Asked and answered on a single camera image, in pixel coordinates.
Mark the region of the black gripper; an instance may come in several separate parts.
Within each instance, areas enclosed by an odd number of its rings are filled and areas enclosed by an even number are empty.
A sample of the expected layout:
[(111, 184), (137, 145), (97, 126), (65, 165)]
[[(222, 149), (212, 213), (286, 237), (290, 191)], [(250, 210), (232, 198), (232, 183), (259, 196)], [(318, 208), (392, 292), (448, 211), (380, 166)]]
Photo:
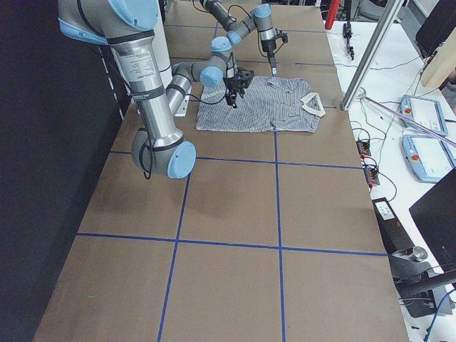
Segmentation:
[(231, 78), (225, 79), (225, 85), (227, 87), (226, 102), (227, 105), (231, 105), (233, 108), (237, 108), (237, 95), (244, 96), (246, 89), (240, 89), (237, 84), (237, 71)]
[(275, 76), (277, 74), (277, 65), (275, 59), (275, 50), (276, 50), (276, 39), (264, 39), (261, 40), (262, 51), (266, 53), (268, 62), (271, 68), (271, 75)]

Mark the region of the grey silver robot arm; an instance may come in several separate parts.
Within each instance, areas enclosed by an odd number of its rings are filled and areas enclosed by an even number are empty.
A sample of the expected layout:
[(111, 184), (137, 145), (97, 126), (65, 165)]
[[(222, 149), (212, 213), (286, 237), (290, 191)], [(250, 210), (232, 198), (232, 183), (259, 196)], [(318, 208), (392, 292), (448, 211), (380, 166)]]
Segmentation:
[(174, 116), (192, 83), (207, 88), (224, 83), (222, 98), (235, 106), (254, 76), (236, 65), (229, 39), (219, 37), (211, 42), (209, 59), (177, 64), (170, 84), (164, 85), (152, 45), (154, 29), (161, 23), (156, 1), (59, 1), (58, 21), (64, 36), (108, 45), (118, 57), (118, 68), (145, 124), (131, 151), (145, 175), (180, 179), (191, 173), (196, 149), (175, 126)]
[(203, 9), (208, 11), (227, 32), (232, 45), (237, 45), (251, 32), (257, 31), (261, 50), (266, 54), (271, 74), (277, 75), (276, 41), (287, 42), (287, 33), (274, 27), (272, 11), (269, 4), (261, 4), (250, 11), (241, 21), (229, 13), (220, 1), (200, 1)]

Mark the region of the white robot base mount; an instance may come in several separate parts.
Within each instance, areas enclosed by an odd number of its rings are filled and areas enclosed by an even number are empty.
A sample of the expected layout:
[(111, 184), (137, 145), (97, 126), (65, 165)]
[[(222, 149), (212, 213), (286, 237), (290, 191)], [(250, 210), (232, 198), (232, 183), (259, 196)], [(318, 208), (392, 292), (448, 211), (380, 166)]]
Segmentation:
[[(167, 48), (165, 30), (163, 28), (164, 10), (161, 5), (162, 1), (155, 1), (158, 5), (157, 23), (154, 27), (155, 37), (152, 41), (152, 49), (155, 54), (155, 60), (163, 86), (166, 88), (172, 81), (171, 62)], [(168, 102), (173, 115), (185, 116), (187, 110), (188, 97), (183, 97), (182, 94), (175, 89), (172, 89), (168, 95)]]

